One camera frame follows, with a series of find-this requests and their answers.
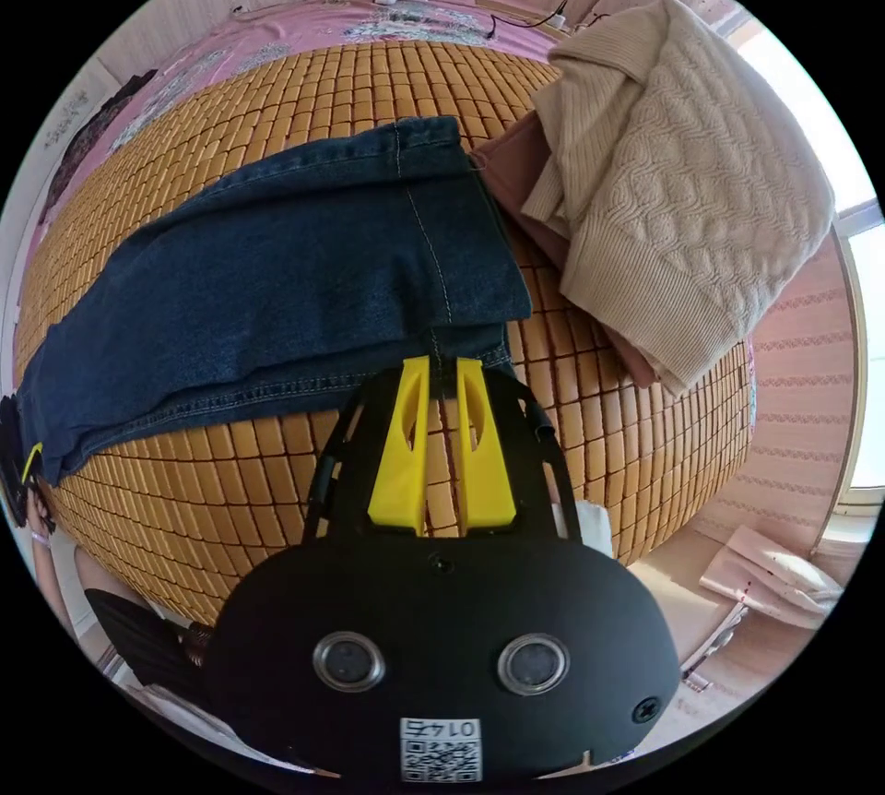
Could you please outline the person's left hand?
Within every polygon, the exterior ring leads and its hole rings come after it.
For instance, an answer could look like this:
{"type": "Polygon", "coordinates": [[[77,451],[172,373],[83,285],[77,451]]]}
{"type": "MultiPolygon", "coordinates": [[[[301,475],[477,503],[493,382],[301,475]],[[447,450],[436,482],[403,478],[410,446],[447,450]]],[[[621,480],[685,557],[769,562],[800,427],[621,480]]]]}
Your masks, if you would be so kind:
{"type": "Polygon", "coordinates": [[[50,539],[55,524],[46,503],[33,488],[27,491],[27,521],[35,540],[46,542],[50,539]]]}

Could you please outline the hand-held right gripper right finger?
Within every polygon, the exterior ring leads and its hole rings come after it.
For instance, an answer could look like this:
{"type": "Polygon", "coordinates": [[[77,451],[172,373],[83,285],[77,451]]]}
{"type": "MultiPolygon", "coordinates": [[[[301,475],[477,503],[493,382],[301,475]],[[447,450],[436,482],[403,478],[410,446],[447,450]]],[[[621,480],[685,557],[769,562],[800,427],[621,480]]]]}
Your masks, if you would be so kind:
{"type": "Polygon", "coordinates": [[[462,530],[509,528],[516,504],[481,361],[456,360],[456,398],[462,530]]]}

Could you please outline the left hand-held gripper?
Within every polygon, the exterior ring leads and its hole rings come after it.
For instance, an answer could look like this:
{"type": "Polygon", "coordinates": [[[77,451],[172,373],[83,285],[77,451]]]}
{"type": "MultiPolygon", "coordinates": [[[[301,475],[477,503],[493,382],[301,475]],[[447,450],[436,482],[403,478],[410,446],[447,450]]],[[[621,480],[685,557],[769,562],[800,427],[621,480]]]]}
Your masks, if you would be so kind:
{"type": "Polygon", "coordinates": [[[14,522],[27,521],[28,482],[42,453],[36,443],[25,453],[16,395],[1,399],[1,486],[9,515],[14,522]]]}

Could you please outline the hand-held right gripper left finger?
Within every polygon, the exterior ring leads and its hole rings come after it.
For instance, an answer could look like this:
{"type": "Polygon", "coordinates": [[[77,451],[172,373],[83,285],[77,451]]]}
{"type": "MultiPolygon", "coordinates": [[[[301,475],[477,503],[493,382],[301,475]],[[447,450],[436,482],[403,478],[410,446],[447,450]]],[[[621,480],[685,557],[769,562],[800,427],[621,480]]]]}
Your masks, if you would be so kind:
{"type": "Polygon", "coordinates": [[[424,532],[431,365],[403,360],[367,513],[377,528],[424,532]]]}

